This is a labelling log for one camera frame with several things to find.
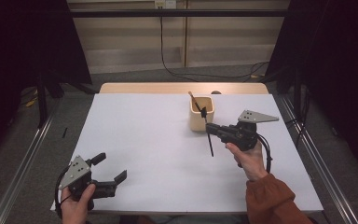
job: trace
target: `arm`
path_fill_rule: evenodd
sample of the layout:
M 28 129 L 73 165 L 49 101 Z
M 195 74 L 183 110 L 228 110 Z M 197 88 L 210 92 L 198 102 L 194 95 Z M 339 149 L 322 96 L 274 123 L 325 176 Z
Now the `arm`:
M 260 142 L 247 151 L 231 143 L 226 148 L 248 176 L 246 203 L 251 223 L 312 223 L 297 208 L 296 196 L 287 185 L 267 173 Z

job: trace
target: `black cable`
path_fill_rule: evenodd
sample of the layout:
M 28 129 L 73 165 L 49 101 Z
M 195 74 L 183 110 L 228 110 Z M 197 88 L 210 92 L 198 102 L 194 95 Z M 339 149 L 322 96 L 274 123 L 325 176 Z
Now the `black cable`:
M 163 34 L 162 34 L 162 17 L 159 18 L 159 23 L 160 23 L 160 52 L 161 52 L 161 60 L 162 60 L 162 65 L 164 66 L 165 70 L 170 73 L 172 76 L 174 77 L 180 77 L 180 78 L 185 78 L 187 80 L 190 81 L 195 81 L 195 82 L 199 82 L 196 79 L 190 78 L 190 77 L 183 77 L 183 76 L 197 76 L 197 77 L 222 77 L 222 78 L 239 78 L 239 77 L 248 77 L 247 79 L 245 79 L 243 82 L 248 81 L 251 78 L 251 75 L 253 75 L 257 70 L 259 70 L 260 68 L 262 68 L 265 64 L 268 64 L 269 62 L 262 62 L 262 63 L 255 63 L 252 65 L 251 67 L 251 72 L 245 75 L 239 75 L 239 76 L 234 76 L 234 77 L 227 77 L 227 76 L 218 76 L 218 75 L 210 75 L 210 74 L 199 74 L 199 73 L 175 73 L 173 71 L 171 71 L 170 69 L 167 68 L 165 61 L 164 61 L 164 52 L 163 52 Z
M 66 201 L 67 199 L 69 199 L 71 196 L 72 196 L 72 193 L 71 193 L 68 197 L 66 197 L 66 198 L 64 198 L 63 200 L 61 200 L 61 202 L 60 202 L 60 203 L 65 202 L 65 201 Z
M 257 134 L 257 135 L 258 135 L 257 139 L 261 142 L 264 149 L 266 150 L 266 155 L 267 155 L 266 171 L 267 171 L 267 173 L 269 173 L 271 171 L 271 161 L 272 161 L 271 150 L 269 148 L 269 142 L 263 135 L 261 135 L 261 134 Z

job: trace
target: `aluminum rail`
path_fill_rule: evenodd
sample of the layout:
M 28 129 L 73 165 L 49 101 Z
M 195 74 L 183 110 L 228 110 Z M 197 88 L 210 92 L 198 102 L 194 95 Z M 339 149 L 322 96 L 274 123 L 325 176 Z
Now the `aluminum rail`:
M 283 96 L 282 102 L 285 106 L 285 109 L 290 116 L 290 119 L 295 119 L 296 115 L 293 111 L 294 107 L 287 96 Z M 301 131 L 301 125 L 299 123 L 295 124 L 296 130 L 298 134 L 302 134 L 302 142 L 308 151 L 310 158 L 312 159 L 315 167 L 321 176 L 324 185 L 326 186 L 328 192 L 330 193 L 331 198 L 333 199 L 338 212 L 341 214 L 343 220 L 346 224 L 358 224 L 358 219 L 354 214 L 350 203 L 348 202 L 346 196 L 342 192 L 341 188 L 338 186 L 338 183 L 331 175 L 327 165 L 324 162 L 321 154 L 318 151 L 318 148 L 313 143 L 309 133 L 307 132 L 306 128 L 303 128 Z
M 285 17 L 289 15 L 286 9 L 71 9 L 70 14 L 74 18 Z
M 25 181 L 25 178 L 30 170 L 30 167 L 36 157 L 37 151 L 42 145 L 42 142 L 48 132 L 50 124 L 53 120 L 55 113 L 58 110 L 58 107 L 62 101 L 57 100 L 55 104 L 52 106 L 51 113 L 46 120 L 45 124 L 40 128 L 37 129 L 36 134 L 34 136 L 34 140 L 32 141 L 31 145 L 28 147 L 28 150 L 22 159 L 21 165 L 17 170 L 16 174 L 14 174 L 13 179 L 11 180 L 4 196 L 1 198 L 0 201 L 0 224 L 3 224 L 7 220 L 7 216 L 13 207 L 14 202 L 16 202 L 17 196 L 21 191 L 21 187 Z

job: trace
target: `paper sheet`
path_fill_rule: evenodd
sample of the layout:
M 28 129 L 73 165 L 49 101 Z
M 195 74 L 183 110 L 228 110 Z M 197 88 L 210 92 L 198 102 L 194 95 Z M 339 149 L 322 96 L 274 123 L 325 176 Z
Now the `paper sheet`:
M 272 95 L 212 97 L 213 123 L 219 125 L 235 125 L 244 109 L 280 118 L 257 124 L 271 148 L 271 172 L 296 194 L 301 210 L 323 210 Z M 90 159 L 105 152 L 107 158 L 91 167 L 92 178 L 111 181 L 123 170 L 128 177 L 116 197 L 94 200 L 94 211 L 246 211 L 244 171 L 219 138 L 211 136 L 212 157 L 206 133 L 190 131 L 189 101 L 185 94 L 95 95 L 74 156 Z

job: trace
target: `gray floor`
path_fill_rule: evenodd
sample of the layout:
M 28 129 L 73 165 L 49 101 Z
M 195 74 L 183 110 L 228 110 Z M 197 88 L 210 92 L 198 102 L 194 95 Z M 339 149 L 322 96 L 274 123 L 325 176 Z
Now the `gray floor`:
M 183 68 L 173 69 L 173 71 L 224 76 L 186 76 L 197 81 L 243 82 L 248 78 L 235 76 L 246 75 L 250 72 L 250 69 L 250 65 L 234 65 Z M 94 84 L 90 87 L 95 90 L 98 90 L 104 82 L 191 81 L 170 75 L 165 70 L 100 74 L 93 75 L 92 79 Z M 258 77 L 254 77 L 249 81 L 257 80 Z M 57 111 L 48 127 L 43 143 L 29 163 L 30 170 L 24 174 L 24 181 L 18 183 L 21 189 L 13 195 L 15 201 L 13 201 L 13 204 L 8 204 L 9 213 L 1 217 L 3 222 L 0 223 L 60 223 L 57 216 L 49 211 L 53 201 L 55 182 L 62 168 L 72 156 L 93 99 L 92 95 L 87 95 L 67 85 L 62 86 L 65 89 L 65 96 L 61 100 L 48 99 L 49 108 L 58 105 Z M 274 94 L 284 119 L 290 120 L 283 98 L 290 98 L 291 93 L 287 96 L 276 94 L 275 83 L 273 82 L 268 84 L 268 90 Z M 0 144 L 0 200 L 5 196 L 28 147 L 32 144 L 37 123 L 37 105 L 31 107 L 22 105 L 7 134 L 2 138 Z M 331 128 L 331 124 L 321 109 L 311 101 L 307 131 L 322 156 L 327 170 L 342 191 L 344 199 L 347 199 L 349 204 L 347 207 L 357 218 L 357 220 L 352 219 L 351 222 L 347 221 L 347 223 L 358 223 L 358 161 L 352 156 L 345 140 L 335 136 L 331 132 Z M 298 135 L 296 127 L 288 125 L 288 130 L 296 141 Z M 324 206 L 324 213 L 312 213 L 310 216 L 314 217 L 319 223 L 345 223 L 344 220 L 348 219 L 343 218 L 342 214 L 346 211 L 340 211 L 339 208 L 339 204 L 342 202 L 338 202 L 334 197 L 335 192 L 331 192 L 330 188 L 325 185 L 324 177 L 315 166 L 310 152 L 301 140 L 298 153 L 307 167 L 312 183 Z M 117 216 L 107 214 L 92 215 L 90 219 L 94 224 L 117 223 L 118 221 Z

